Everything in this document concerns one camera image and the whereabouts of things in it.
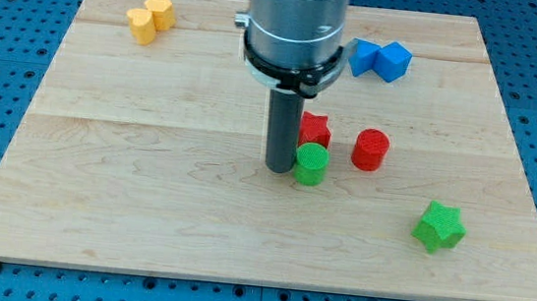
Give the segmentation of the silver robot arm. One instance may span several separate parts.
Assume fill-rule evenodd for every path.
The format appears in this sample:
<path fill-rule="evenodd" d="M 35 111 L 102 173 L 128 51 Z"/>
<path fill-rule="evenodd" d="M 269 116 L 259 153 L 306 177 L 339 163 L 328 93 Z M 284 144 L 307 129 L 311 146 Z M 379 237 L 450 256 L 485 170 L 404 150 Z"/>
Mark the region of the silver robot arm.
<path fill-rule="evenodd" d="M 354 54 L 341 44 L 349 0 L 249 0 L 235 15 L 253 77 L 269 89 L 316 97 Z"/>

